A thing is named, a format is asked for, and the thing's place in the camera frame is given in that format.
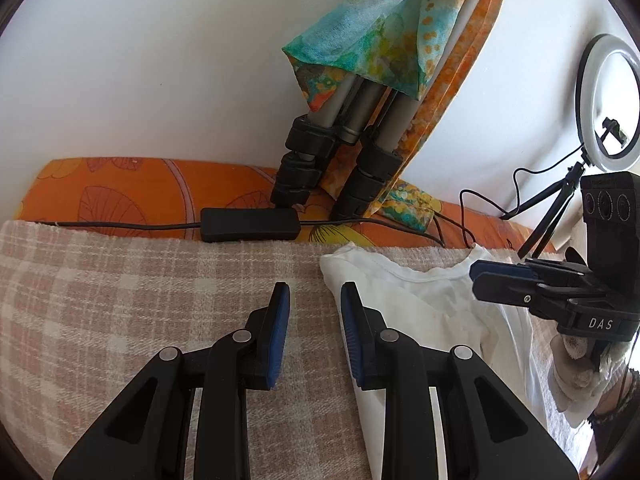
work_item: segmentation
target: wire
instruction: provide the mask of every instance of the wire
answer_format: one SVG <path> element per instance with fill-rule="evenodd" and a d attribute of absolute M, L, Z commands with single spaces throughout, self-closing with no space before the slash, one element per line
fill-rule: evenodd
<path fill-rule="evenodd" d="M 164 225 L 124 224 L 121 222 L 36 222 L 36 224 L 55 227 L 111 227 L 115 229 L 135 229 L 139 231 L 174 231 L 177 229 L 197 229 L 200 227 L 200 222 Z"/>
<path fill-rule="evenodd" d="M 411 235 L 418 235 L 423 238 L 428 238 L 429 240 L 436 242 L 441 247 L 445 247 L 444 240 L 442 239 L 438 240 L 435 236 L 432 236 L 428 233 L 417 231 L 415 229 L 411 229 L 409 227 L 404 227 L 401 225 L 389 224 L 388 222 L 378 220 L 377 218 L 347 218 L 343 220 L 301 220 L 300 221 L 300 225 L 303 225 L 303 226 L 343 225 L 343 224 L 358 224 L 358 223 L 382 225 L 384 227 L 395 229 L 396 231 L 400 231 L 403 233 L 409 233 Z"/>
<path fill-rule="evenodd" d="M 469 231 L 469 229 L 467 229 L 465 227 L 465 203 L 464 203 L 464 201 L 462 199 L 462 197 L 464 196 L 465 193 L 469 193 L 469 194 L 477 196 L 478 198 L 481 198 L 482 200 L 484 200 L 485 202 L 488 202 L 489 204 L 491 204 L 492 206 L 494 206 L 496 209 L 500 210 L 504 214 L 507 214 L 507 211 L 505 209 L 501 208 L 499 205 L 497 205 L 497 203 L 495 203 L 490 198 L 485 197 L 483 194 L 480 194 L 477 191 L 474 191 L 473 189 L 463 189 L 462 191 L 460 191 L 460 196 L 459 196 L 459 199 L 460 199 L 460 228 L 462 229 L 462 239 L 464 240 L 465 247 L 467 249 L 470 249 L 471 246 L 469 245 L 469 241 L 466 238 L 466 232 Z M 471 237 L 473 238 L 474 243 L 476 243 L 476 237 L 473 236 L 473 233 L 471 233 Z"/>
<path fill-rule="evenodd" d="M 140 231 L 173 231 L 178 229 L 197 229 L 200 227 L 200 222 L 191 222 L 188 224 L 163 224 L 163 225 L 125 224 L 121 222 L 36 222 L 36 223 L 55 226 L 55 227 L 77 227 L 77 228 L 109 227 L 114 229 L 130 229 L 130 230 L 140 230 Z M 403 233 L 409 233 L 412 235 L 421 236 L 423 238 L 428 238 L 429 240 L 436 242 L 441 247 L 445 247 L 444 240 L 442 239 L 442 231 L 440 229 L 440 225 L 437 223 L 436 223 L 436 227 L 438 229 L 438 234 L 440 238 L 436 238 L 435 236 L 432 236 L 428 233 L 417 231 L 409 227 L 390 224 L 388 222 L 384 222 L 376 218 L 350 218 L 350 219 L 343 219 L 343 220 L 301 220 L 300 221 L 300 225 L 302 226 L 342 225 L 342 224 L 353 224 L 353 223 L 370 223 L 370 224 L 382 225 L 384 227 L 395 229 L 396 231 L 401 231 Z"/>
<path fill-rule="evenodd" d="M 558 160 L 555 164 L 549 166 L 548 168 L 545 168 L 544 170 L 535 171 L 535 170 L 530 170 L 528 168 L 516 168 L 516 170 L 513 171 L 513 184 L 514 184 L 514 186 L 516 188 L 516 209 L 515 209 L 515 213 L 513 214 L 513 216 L 517 215 L 520 212 L 520 205 L 521 205 L 520 204 L 520 187 L 518 186 L 518 181 L 516 179 L 516 175 L 518 174 L 518 172 L 519 171 L 525 171 L 526 173 L 533 174 L 533 175 L 546 173 L 547 171 L 551 171 L 553 168 L 555 168 L 559 164 L 562 164 L 570 156 L 572 156 L 573 154 L 575 154 L 579 150 L 581 150 L 583 146 L 584 146 L 584 143 L 581 143 L 580 146 L 578 146 L 571 153 L 568 153 L 563 158 Z M 469 193 L 469 194 L 472 194 L 474 196 L 477 196 L 478 198 L 481 198 L 485 202 L 487 202 L 487 203 L 491 204 L 492 206 L 494 206 L 502 214 L 508 214 L 509 212 L 506 209 L 501 208 L 499 205 L 497 205 L 497 203 L 495 203 L 490 198 L 485 197 L 483 194 L 478 193 L 477 191 L 474 191 L 473 189 L 463 189 L 463 190 L 461 190 L 460 191 L 460 196 L 459 196 L 459 200 L 460 200 L 460 224 L 458 224 L 458 227 L 460 227 L 462 229 L 462 239 L 464 240 L 466 248 L 470 249 L 471 246 L 469 245 L 468 238 L 466 237 L 466 234 L 469 233 L 471 235 L 474 243 L 476 242 L 476 238 L 473 236 L 473 233 L 469 229 L 467 229 L 465 227 L 465 203 L 463 201 L 463 196 L 464 196 L 465 193 Z"/>
<path fill-rule="evenodd" d="M 629 353 L 629 359 L 626 362 L 626 366 L 625 366 L 625 373 L 622 377 L 622 384 L 620 387 L 620 393 L 618 394 L 618 402 L 616 402 L 616 409 L 618 409 L 620 407 L 620 402 L 622 402 L 622 393 L 625 391 L 625 382 L 626 382 L 626 375 L 629 372 L 629 365 L 631 364 L 631 358 L 634 355 L 634 350 L 636 349 L 636 343 L 638 342 L 638 334 L 640 332 L 636 332 L 636 337 L 634 339 L 634 343 L 631 345 L 631 352 Z"/>
<path fill-rule="evenodd" d="M 474 241 L 474 243 L 476 243 L 476 237 L 474 236 L 474 234 L 469 229 L 464 227 L 462 224 L 459 224 L 455 220 L 452 220 L 448 216 L 444 216 L 443 214 L 438 213 L 437 211 L 434 211 L 433 215 L 434 215 L 434 220 L 436 221 L 436 226 L 438 226 L 437 218 L 442 218 L 445 222 L 449 222 L 450 224 L 453 224 L 456 227 L 459 227 L 460 229 L 462 229 L 463 232 L 466 231 L 471 236 L 471 239 Z"/>
<path fill-rule="evenodd" d="M 532 175 L 539 175 L 539 174 L 542 174 L 542 173 L 546 173 L 547 171 L 551 171 L 553 168 L 555 168 L 559 164 L 562 164 L 570 156 L 572 156 L 574 153 L 576 153 L 579 150 L 581 150 L 583 147 L 584 147 L 584 142 L 580 146 L 578 146 L 575 150 L 573 150 L 571 153 L 569 153 L 567 156 L 564 156 L 563 158 L 558 160 L 554 165 L 549 166 L 548 168 L 545 168 L 544 170 L 533 171 L 533 170 L 529 170 L 528 168 L 516 168 L 516 170 L 513 172 L 513 185 L 516 188 L 516 211 L 515 211 L 515 213 L 513 215 L 515 216 L 520 212 L 520 205 L 521 205 L 520 204 L 520 187 L 518 186 L 518 181 L 516 179 L 516 175 L 518 174 L 519 171 L 524 171 L 525 173 L 529 173 L 529 174 L 532 174 Z"/>
<path fill-rule="evenodd" d="M 443 247 L 444 247 L 444 236 L 442 236 L 442 229 L 440 228 L 440 222 L 438 222 L 438 217 L 435 215 L 435 211 L 433 212 L 433 223 L 436 224 L 436 229 L 438 230 L 438 238 L 440 238 L 440 240 L 443 243 Z"/>

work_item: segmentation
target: white glove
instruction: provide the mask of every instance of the white glove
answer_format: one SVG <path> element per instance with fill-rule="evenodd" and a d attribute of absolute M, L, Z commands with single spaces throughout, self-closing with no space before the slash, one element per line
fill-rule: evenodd
<path fill-rule="evenodd" d="M 599 370 L 588 356 L 595 339 L 556 335 L 550 343 L 554 365 L 549 368 L 548 385 L 558 412 L 572 428 L 587 419 L 609 388 L 615 386 L 625 368 L 630 343 L 611 343 L 602 353 Z"/>

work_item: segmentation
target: mini tripod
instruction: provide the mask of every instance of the mini tripod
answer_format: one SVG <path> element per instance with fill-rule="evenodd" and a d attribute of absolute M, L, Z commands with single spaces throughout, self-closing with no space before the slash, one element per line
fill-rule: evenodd
<path fill-rule="evenodd" d="M 628 143 L 626 135 L 620 130 L 620 124 L 616 120 L 605 118 L 602 126 L 606 129 L 600 137 L 600 144 L 602 144 L 604 139 L 609 134 L 615 137 L 623 147 Z M 512 209 L 511 211 L 500 217 L 501 220 L 510 220 L 514 218 L 514 216 L 519 215 L 527 209 L 532 208 L 533 206 L 539 204 L 553 194 L 558 193 L 558 191 L 560 192 L 549 208 L 549 211 L 546 212 L 540 223 L 535 229 L 533 229 L 533 232 L 529 235 L 529 238 L 527 238 L 522 247 L 518 250 L 519 258 L 524 258 L 527 254 L 529 254 L 529 251 L 536 243 L 538 244 L 538 246 L 533 251 L 531 256 L 533 258 L 537 258 L 540 256 L 549 240 L 551 240 L 551 237 L 556 230 L 556 227 L 558 226 L 562 215 L 566 211 L 569 202 L 571 202 L 571 198 L 574 196 L 576 189 L 578 189 L 578 184 L 580 183 L 581 177 L 584 175 L 586 166 L 592 165 L 593 163 L 591 162 L 589 155 L 587 154 L 584 147 L 582 147 L 582 160 L 576 162 L 573 167 L 568 168 L 568 172 L 562 180 L 554 182 L 553 184 L 551 184 L 551 186 L 543 189 L 530 200 L 527 200 L 525 203 L 520 204 L 520 206 Z"/>

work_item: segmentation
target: person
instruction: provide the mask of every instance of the person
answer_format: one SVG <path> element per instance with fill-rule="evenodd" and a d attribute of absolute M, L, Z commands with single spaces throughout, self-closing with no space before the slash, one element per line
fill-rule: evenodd
<path fill-rule="evenodd" d="M 556 408 L 574 428 L 589 422 L 601 464 L 640 416 L 640 373 L 626 365 L 632 345 L 558 334 L 550 346 L 548 385 Z"/>

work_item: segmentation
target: beige plaid blanket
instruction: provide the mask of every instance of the beige plaid blanket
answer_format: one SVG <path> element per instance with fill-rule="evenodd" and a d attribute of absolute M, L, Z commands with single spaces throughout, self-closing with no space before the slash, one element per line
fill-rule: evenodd
<path fill-rule="evenodd" d="M 248 392 L 252 475 L 370 479 L 337 310 L 318 264 L 333 250 L 116 238 L 7 222 L 0 230 L 0 421 L 49 479 L 156 352 L 210 346 L 266 306 L 274 283 L 284 281 L 292 308 L 280 379 L 272 392 Z M 449 267 L 468 254 L 375 250 L 417 270 Z"/>

